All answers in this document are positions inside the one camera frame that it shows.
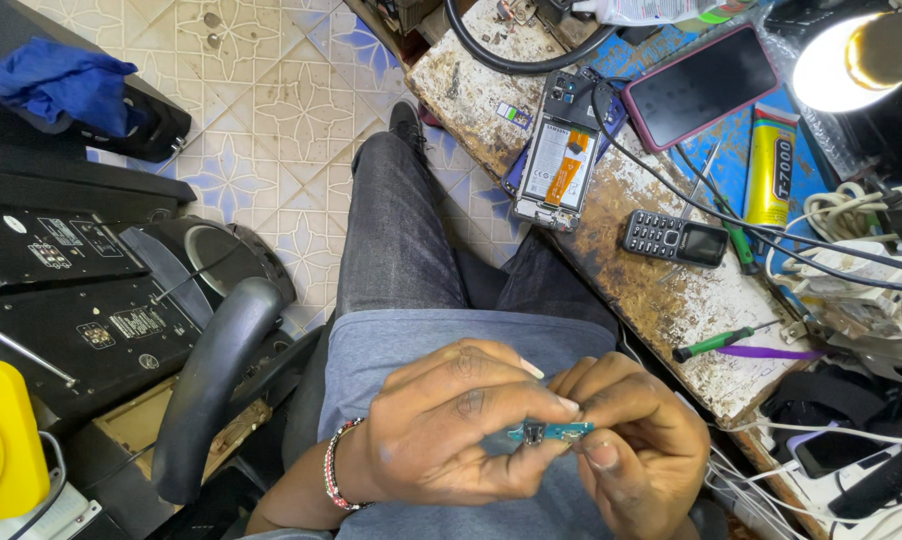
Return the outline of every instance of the black shoe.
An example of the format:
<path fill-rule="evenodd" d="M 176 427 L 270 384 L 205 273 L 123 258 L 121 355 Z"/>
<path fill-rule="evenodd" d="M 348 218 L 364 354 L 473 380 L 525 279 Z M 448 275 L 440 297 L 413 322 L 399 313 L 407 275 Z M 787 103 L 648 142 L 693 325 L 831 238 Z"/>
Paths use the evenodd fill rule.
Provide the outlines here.
<path fill-rule="evenodd" d="M 424 156 L 424 131 L 421 129 L 421 118 L 415 106 L 407 100 L 398 100 L 391 109 L 391 117 L 387 123 L 387 130 L 397 135 L 397 138 L 408 145 L 414 155 L 421 160 L 421 164 L 427 166 L 427 157 Z"/>

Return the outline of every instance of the fingernail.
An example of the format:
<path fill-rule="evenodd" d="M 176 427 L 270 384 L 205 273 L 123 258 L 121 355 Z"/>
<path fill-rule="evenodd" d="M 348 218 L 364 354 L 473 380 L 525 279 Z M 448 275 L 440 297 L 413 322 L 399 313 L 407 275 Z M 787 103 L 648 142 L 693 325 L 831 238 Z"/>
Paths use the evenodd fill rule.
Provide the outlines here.
<path fill-rule="evenodd" d="M 578 410 L 581 408 L 580 405 L 578 405 L 575 401 L 572 401 L 571 399 L 567 399 L 567 398 L 563 398 L 563 397 L 561 397 L 561 396 L 557 396 L 557 400 L 560 401 L 561 404 L 562 404 L 563 406 L 565 406 L 566 408 L 568 408 L 568 410 L 570 410 L 570 411 L 578 412 Z"/>
<path fill-rule="evenodd" d="M 529 362 L 528 360 L 521 358 L 521 367 L 525 369 L 529 374 L 534 375 L 538 379 L 544 379 L 544 372 L 535 367 L 535 364 Z"/>
<path fill-rule="evenodd" d="M 584 455 L 599 469 L 611 469 L 618 464 L 618 448 L 614 448 L 608 441 L 601 441 L 596 447 L 585 448 Z"/>

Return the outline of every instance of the hand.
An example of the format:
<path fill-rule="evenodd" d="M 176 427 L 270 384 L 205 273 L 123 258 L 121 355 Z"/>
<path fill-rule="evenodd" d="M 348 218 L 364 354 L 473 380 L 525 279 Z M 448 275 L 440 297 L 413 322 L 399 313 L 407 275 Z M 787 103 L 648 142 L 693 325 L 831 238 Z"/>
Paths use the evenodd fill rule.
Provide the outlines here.
<path fill-rule="evenodd" d="M 595 430 L 575 443 L 577 473 L 621 540 L 672 538 L 705 477 L 705 422 L 619 352 L 582 358 L 548 388 L 581 405 Z"/>
<path fill-rule="evenodd" d="M 513 454 L 478 443 L 521 423 L 573 422 L 578 404 L 539 383 L 541 370 L 511 347 L 462 339 L 395 370 L 367 419 L 341 436 L 335 476 L 351 503 L 484 505 L 538 492 L 568 443 L 546 440 Z"/>

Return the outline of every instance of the green screwdriver handle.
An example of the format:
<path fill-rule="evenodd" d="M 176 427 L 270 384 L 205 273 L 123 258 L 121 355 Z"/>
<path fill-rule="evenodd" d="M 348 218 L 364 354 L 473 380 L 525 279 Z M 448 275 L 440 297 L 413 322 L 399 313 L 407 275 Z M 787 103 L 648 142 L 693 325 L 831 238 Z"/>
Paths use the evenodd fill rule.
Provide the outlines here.
<path fill-rule="evenodd" d="M 728 203 L 728 196 L 721 195 L 721 199 L 723 199 L 725 204 Z M 715 201 L 715 206 L 719 209 L 721 208 L 721 204 L 718 204 L 717 201 Z M 723 219 L 721 219 L 721 225 L 723 225 L 731 235 L 731 243 L 734 244 L 734 251 L 738 253 L 738 261 L 741 262 L 741 271 L 744 275 L 754 276 L 760 272 L 761 266 L 755 262 L 755 255 L 751 252 L 751 246 L 748 245 L 748 239 L 745 236 L 744 229 Z"/>
<path fill-rule="evenodd" d="M 750 338 L 754 335 L 755 329 L 751 326 L 745 326 L 734 331 L 726 331 L 725 333 L 715 335 L 710 339 L 705 339 L 704 341 L 697 342 L 694 345 L 688 345 L 687 347 L 674 349 L 672 351 L 672 357 L 674 358 L 675 362 L 684 364 L 685 362 L 688 362 L 688 360 L 692 359 L 693 357 L 697 357 L 697 355 L 700 355 L 701 353 L 707 353 L 708 351 L 714 351 L 715 349 L 728 347 L 733 343 L 737 343 L 740 339 Z"/>

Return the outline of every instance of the tiled floor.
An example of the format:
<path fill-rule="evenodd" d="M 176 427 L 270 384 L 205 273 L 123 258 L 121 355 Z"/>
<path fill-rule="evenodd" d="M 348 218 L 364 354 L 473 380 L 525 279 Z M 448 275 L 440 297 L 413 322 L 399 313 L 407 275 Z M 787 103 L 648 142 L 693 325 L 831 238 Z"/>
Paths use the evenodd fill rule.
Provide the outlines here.
<path fill-rule="evenodd" d="M 404 74 L 341 0 L 21 0 L 134 63 L 193 117 L 184 151 L 148 163 L 88 150 L 88 159 L 190 184 L 188 212 L 253 228 L 289 269 L 300 336 L 334 310 L 348 229 L 350 163 L 387 129 Z M 527 234 L 508 199 L 454 138 L 426 127 L 427 155 L 447 190 L 445 229 L 500 266 Z"/>

